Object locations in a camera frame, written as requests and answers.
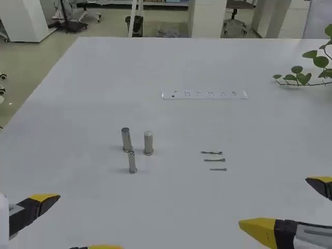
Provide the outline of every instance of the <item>plant stem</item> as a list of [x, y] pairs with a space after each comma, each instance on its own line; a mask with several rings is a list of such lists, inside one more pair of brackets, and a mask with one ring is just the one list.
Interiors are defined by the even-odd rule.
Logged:
[[329, 58], [330, 58], [330, 60], [332, 60], [332, 57], [331, 57], [331, 56], [329, 56], [329, 55], [327, 54], [327, 52], [326, 52], [326, 48], [324, 48], [323, 50], [324, 50], [324, 53], [326, 54], [326, 56], [327, 56], [327, 57], [329, 57]]
[[319, 83], [319, 84], [309, 84], [309, 83], [307, 83], [304, 86], [297, 85], [297, 84], [289, 84], [288, 82], [286, 82], [286, 84], [283, 84], [283, 83], [280, 83], [279, 81], [277, 81], [277, 83], [279, 84], [279, 86], [295, 86], [295, 87], [305, 87], [306, 85], [308, 85], [308, 86], [322, 86], [322, 85], [332, 84], [332, 82], [324, 82], [324, 81], [323, 81], [323, 83]]

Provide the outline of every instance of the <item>metal peg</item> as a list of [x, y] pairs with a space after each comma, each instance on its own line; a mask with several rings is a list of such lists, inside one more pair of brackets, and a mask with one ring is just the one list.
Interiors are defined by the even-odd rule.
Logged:
[[133, 146], [131, 145], [129, 128], [127, 127], [122, 128], [121, 134], [122, 134], [123, 150], [125, 152], [133, 150]]
[[128, 152], [128, 159], [129, 159], [129, 173], [135, 174], [137, 172], [136, 163], [135, 163], [135, 152], [129, 151]]
[[153, 134], [151, 131], [144, 132], [144, 151], [147, 156], [151, 156], [154, 152], [153, 149]]
[[221, 168], [221, 169], [210, 169], [211, 171], [227, 171], [226, 168]]

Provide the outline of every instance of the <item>metal pin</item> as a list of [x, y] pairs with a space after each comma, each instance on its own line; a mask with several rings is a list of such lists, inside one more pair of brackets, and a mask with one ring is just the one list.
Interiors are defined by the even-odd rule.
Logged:
[[204, 162], [225, 162], [226, 160], [223, 159], [204, 159]]
[[122, 142], [123, 142], [123, 151], [129, 152], [129, 151], [133, 150], [133, 146], [131, 145], [129, 128], [127, 128], [127, 127], [122, 128], [121, 134], [122, 134]]
[[151, 131], [144, 132], [144, 150], [143, 153], [151, 156], [154, 152], [153, 149], [153, 134]]
[[226, 168], [221, 168], [221, 169], [210, 169], [211, 171], [227, 171]]
[[223, 152], [219, 151], [219, 152], [213, 152], [213, 151], [201, 151], [202, 154], [210, 154], [210, 155], [222, 155]]
[[129, 173], [135, 174], [137, 172], [136, 163], [135, 163], [135, 152], [129, 151], [128, 152], [128, 159], [129, 159]]

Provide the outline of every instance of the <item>floor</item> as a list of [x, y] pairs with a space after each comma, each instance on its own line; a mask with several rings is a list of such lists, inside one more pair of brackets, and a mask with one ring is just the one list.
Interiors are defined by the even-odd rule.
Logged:
[[[0, 104], [0, 126], [4, 127], [29, 95], [41, 83], [57, 60], [79, 36], [126, 37], [125, 17], [130, 9], [95, 9], [103, 15], [101, 23], [87, 20], [89, 27], [78, 34], [56, 31], [40, 44], [9, 43], [0, 39], [0, 71], [8, 78], [2, 85], [6, 88], [5, 101]], [[161, 27], [176, 27], [185, 33], [187, 21], [185, 10], [146, 10], [144, 33], [153, 36]], [[252, 10], [240, 11], [238, 19], [250, 23]]]

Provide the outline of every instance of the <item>power strip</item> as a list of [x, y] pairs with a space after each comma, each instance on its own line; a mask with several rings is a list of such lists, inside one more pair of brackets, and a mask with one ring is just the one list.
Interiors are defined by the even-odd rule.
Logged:
[[246, 100], [248, 96], [245, 91], [213, 92], [211, 90], [182, 90], [162, 92], [161, 98], [164, 100]]

